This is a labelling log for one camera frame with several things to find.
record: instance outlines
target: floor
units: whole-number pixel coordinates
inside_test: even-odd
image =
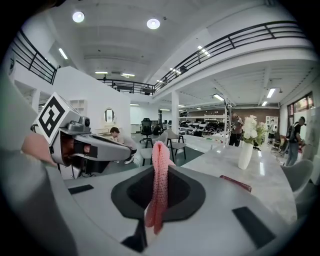
[[[137,168],[139,166],[142,166],[143,164],[143,158],[141,157],[139,151],[140,149],[144,149],[146,144],[144,141],[142,141],[141,143],[139,142],[142,138],[145,138],[145,136],[142,136],[139,133],[136,134],[132,134],[131,135],[133,140],[136,142],[137,145],[137,152],[134,154],[134,161],[129,163],[129,164],[125,164],[124,161],[120,161],[119,163],[117,162],[110,162],[108,164],[108,166],[104,169],[104,171],[100,174],[100,175],[108,175],[108,174],[114,174],[114,173],[119,173],[119,172],[124,172],[124,171],[128,171],[134,168]],[[190,147],[185,147],[185,155],[186,155],[186,159],[184,156],[184,151],[183,149],[178,150],[176,156],[174,157],[175,159],[175,164],[177,166],[183,166],[184,164],[190,162],[191,160],[203,155],[202,152],[198,151],[198,150],[194,150]],[[150,160],[146,160],[145,161],[145,165],[149,165],[150,164]]]

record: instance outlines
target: pink towel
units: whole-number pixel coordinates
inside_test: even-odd
[[[170,151],[161,141],[157,141],[152,150],[154,167],[153,194],[145,215],[145,226],[154,226],[158,234],[162,228],[162,215],[168,207],[168,165],[175,165],[170,160]]]

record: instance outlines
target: black metal railing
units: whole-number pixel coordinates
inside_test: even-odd
[[[172,80],[178,78],[195,66],[219,54],[256,42],[280,38],[305,39],[306,37],[295,21],[288,20],[267,22],[238,30],[203,46],[185,58],[158,80],[154,85],[154,92],[165,87]]]
[[[126,92],[130,94],[144,94],[144,95],[153,95],[155,92],[155,86],[148,83],[116,80],[116,79],[97,79],[97,80],[112,87],[113,89],[119,92]]]
[[[16,34],[11,48],[16,62],[53,85],[57,68],[35,48],[22,30]]]

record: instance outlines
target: white cabinet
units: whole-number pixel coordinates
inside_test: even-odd
[[[87,116],[88,103],[85,99],[72,99],[70,105],[82,116]]]
[[[270,125],[270,123],[271,123],[271,120],[274,120],[274,122],[273,122],[273,130],[275,131],[275,132],[278,132],[279,131],[279,121],[278,121],[278,117],[277,116],[269,116],[269,115],[267,115],[266,117],[265,117],[265,123],[266,123],[266,125],[267,125],[267,127],[269,127],[269,125]]]

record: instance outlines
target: recessed light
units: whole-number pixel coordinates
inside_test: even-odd
[[[126,74],[126,73],[122,73],[122,75],[128,76],[128,77],[134,77],[135,76],[134,74]]]
[[[77,11],[72,15],[72,19],[73,19],[74,22],[80,23],[80,22],[84,21],[85,15],[84,15],[83,12]]]
[[[275,90],[276,90],[275,88],[271,88],[269,93],[268,93],[267,98],[271,98],[271,96],[272,96],[272,94],[274,94]]]
[[[61,55],[62,55],[66,60],[68,59],[67,55],[65,54],[65,52],[64,52],[61,48],[59,48],[59,52],[61,53]]]
[[[149,29],[156,30],[160,27],[160,21],[155,18],[151,18],[147,21],[146,25]]]
[[[220,101],[224,101],[224,98],[222,98],[222,97],[221,97],[220,95],[218,95],[218,94],[213,95],[213,97],[217,98],[217,99],[220,100]]]

